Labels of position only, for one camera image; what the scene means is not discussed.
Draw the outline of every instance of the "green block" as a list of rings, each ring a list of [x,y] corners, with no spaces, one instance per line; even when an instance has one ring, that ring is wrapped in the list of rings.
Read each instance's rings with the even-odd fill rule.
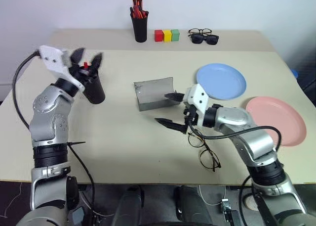
[[[171,33],[172,33],[171,41],[172,41],[172,42],[177,42],[177,41],[179,41],[179,36],[180,36],[179,30],[178,30],[178,29],[171,30]]]

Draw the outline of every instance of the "red block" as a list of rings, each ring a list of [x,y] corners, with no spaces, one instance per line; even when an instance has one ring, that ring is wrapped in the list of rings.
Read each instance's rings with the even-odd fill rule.
[[[155,30],[155,42],[163,41],[163,32],[162,30]]]

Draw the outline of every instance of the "pink plate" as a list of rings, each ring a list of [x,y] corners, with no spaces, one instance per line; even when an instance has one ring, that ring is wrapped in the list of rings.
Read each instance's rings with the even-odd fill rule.
[[[281,145],[296,146],[306,137],[305,123],[297,111],[289,104],[269,96],[251,99],[246,107],[258,126],[276,127],[282,134]],[[277,142],[277,134],[266,130]]]

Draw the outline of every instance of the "black pen holder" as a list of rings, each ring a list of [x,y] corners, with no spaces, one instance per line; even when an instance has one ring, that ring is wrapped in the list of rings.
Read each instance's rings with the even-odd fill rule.
[[[132,22],[133,22],[133,29],[134,29],[134,35],[135,40],[137,42],[145,42],[147,40],[147,18],[133,18],[131,15]]]
[[[98,72],[90,78],[90,82],[85,85],[85,90],[83,92],[85,97],[92,104],[100,104],[105,99],[105,94],[100,82]]]

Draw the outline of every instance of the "eyeglasses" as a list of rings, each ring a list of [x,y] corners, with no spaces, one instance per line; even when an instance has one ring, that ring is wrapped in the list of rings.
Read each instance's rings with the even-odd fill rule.
[[[216,45],[219,39],[219,36],[212,35],[212,30],[208,28],[193,28],[190,29],[188,33],[188,37],[191,36],[191,41],[194,44],[201,44],[203,41],[206,41],[206,43],[208,43],[209,45]]]
[[[205,147],[205,149],[199,154],[198,159],[200,163],[203,165],[203,167],[207,169],[212,169],[213,172],[215,172],[216,168],[221,168],[221,163],[216,155],[209,146],[206,144],[205,140],[197,135],[195,135],[193,132],[188,133],[188,141],[189,144],[194,147],[194,148],[201,148]],[[211,164],[206,165],[205,162],[206,160],[202,161],[202,157],[204,156],[205,153],[209,153],[210,156],[210,162]]]

